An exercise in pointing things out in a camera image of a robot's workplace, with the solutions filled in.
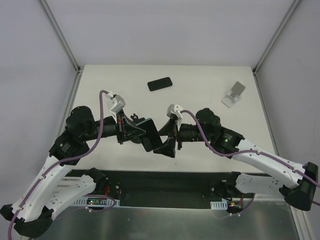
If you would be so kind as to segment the black round-base phone stand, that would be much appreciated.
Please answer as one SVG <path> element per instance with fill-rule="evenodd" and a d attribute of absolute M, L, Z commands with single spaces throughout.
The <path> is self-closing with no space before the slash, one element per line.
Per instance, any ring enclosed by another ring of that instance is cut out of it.
<path fill-rule="evenodd" d="M 135 125 L 138 125 L 139 123 L 141 123 L 141 122 L 146 120 L 145 117 L 138 117 L 138 115 L 136 115 L 135 113 L 133 115 L 131 115 L 130 118 L 131 118 L 131 120 L 133 121 L 133 123 Z M 141 144 L 141 140 L 140 140 L 140 138 L 138 136 L 133 138 L 131 141 L 134 144 L 138 144 L 138 145 Z"/>

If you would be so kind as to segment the teal-edged black smartphone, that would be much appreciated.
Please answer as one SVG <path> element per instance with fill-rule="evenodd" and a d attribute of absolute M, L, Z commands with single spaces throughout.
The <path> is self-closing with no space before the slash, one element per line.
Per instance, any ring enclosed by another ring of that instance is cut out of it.
<path fill-rule="evenodd" d="M 145 131 L 145 134 L 140 135 L 138 138 L 146 152 L 151 152 L 162 145 L 161 137 L 151 118 L 140 118 L 136 122 L 136 126 Z"/>

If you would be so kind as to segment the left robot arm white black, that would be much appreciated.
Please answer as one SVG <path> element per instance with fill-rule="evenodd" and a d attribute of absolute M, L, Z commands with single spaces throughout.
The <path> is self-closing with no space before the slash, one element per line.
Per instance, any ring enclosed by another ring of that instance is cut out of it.
<path fill-rule="evenodd" d="M 95 167 L 85 171 L 65 190 L 58 193 L 54 190 L 80 159 L 97 147 L 101 138 L 117 136 L 123 143 L 146 133 L 123 112 L 119 116 L 118 121 L 112 117 L 96 121 L 87 106 L 78 106 L 71 111 L 64 132 L 55 140 L 41 171 L 26 193 L 15 203 L 0 209 L 0 214 L 10 222 L 8 239 L 12 239 L 12 230 L 24 237 L 38 238 L 75 201 L 91 193 L 103 194 L 107 179 Z"/>

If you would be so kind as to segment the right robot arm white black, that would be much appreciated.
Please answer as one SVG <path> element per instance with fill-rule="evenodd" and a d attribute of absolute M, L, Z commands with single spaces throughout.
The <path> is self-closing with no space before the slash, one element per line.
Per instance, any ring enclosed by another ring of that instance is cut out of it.
<path fill-rule="evenodd" d="M 220 118 L 209 108 L 196 114 L 170 105 L 168 122 L 158 132 L 167 140 L 155 148 L 155 154 L 170 158 L 176 156 L 184 142 L 204 142 L 214 154 L 250 165 L 266 176 L 251 176 L 232 172 L 223 184 L 228 198 L 239 194 L 279 196 L 290 206 L 310 211 L 319 188 L 318 166 L 312 162 L 301 164 L 269 153 L 243 135 L 225 128 Z"/>

